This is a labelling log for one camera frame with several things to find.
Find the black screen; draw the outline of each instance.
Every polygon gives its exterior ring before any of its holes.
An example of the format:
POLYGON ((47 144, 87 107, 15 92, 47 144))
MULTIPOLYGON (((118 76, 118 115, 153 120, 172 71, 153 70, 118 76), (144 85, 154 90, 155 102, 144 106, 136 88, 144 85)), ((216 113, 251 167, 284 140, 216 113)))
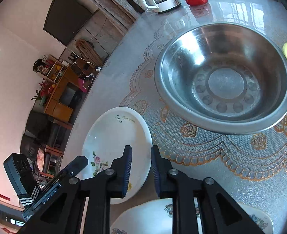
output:
POLYGON ((76 0, 52 0, 44 30, 63 45, 68 45, 91 15, 76 0))

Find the metal basin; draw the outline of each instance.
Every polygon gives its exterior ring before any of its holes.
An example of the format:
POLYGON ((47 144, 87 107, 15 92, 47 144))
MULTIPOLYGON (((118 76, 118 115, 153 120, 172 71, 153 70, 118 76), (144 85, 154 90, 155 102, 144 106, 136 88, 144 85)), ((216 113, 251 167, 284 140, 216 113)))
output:
POLYGON ((286 58, 265 36, 235 24, 209 24, 171 40, 154 80, 172 111, 218 133, 256 133, 287 113, 286 58))

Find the floral plate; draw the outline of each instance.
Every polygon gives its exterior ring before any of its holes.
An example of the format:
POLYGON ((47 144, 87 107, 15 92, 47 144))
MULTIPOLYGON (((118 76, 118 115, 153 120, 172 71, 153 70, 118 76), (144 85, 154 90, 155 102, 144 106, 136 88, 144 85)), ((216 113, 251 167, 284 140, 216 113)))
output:
POLYGON ((111 204, 128 200, 145 182, 151 166, 152 138, 149 128, 135 110, 116 107, 95 121, 83 145, 82 156, 86 156, 89 163, 78 175, 80 179, 95 177, 110 168, 112 161, 122 156, 125 145, 132 147, 128 192, 123 199, 111 198, 111 204))
MULTIPOLYGON (((202 234, 197 199, 194 198, 199 234, 202 234)), ((258 208, 238 202, 265 234, 273 234, 270 217, 258 208)), ((172 234, 172 199, 149 201, 122 213, 110 228, 111 234, 172 234)))

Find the oval plate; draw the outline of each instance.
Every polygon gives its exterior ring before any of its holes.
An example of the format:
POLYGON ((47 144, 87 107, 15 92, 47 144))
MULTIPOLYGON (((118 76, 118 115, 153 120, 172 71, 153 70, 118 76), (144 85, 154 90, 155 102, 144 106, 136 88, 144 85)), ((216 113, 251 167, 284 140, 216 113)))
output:
MULTIPOLYGON (((202 234, 197 199, 194 198, 199 234, 202 234)), ((270 217, 258 208, 238 202, 265 234, 273 234, 270 217)), ((111 234, 172 234, 172 199, 149 201, 122 213, 110 228, 111 234)))
POLYGON ((123 155, 125 145, 132 147, 128 192, 123 199, 111 198, 111 204, 127 201, 134 196, 148 176, 152 147, 148 125, 135 110, 116 107, 95 121, 83 145, 82 156, 88 158, 88 165, 79 174, 81 179, 94 177, 110 168, 112 161, 123 155))

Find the pink wall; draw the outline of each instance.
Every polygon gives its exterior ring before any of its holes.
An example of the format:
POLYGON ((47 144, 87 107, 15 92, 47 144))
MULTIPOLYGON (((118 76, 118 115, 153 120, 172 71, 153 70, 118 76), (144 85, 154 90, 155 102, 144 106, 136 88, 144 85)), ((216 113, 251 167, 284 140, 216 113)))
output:
MULTIPOLYGON (((0 194, 19 206, 3 162, 19 153, 28 114, 41 78, 33 63, 44 53, 59 57, 64 45, 43 30, 52 0, 3 0, 0 4, 0 194)), ((92 12, 89 0, 78 0, 92 12)))

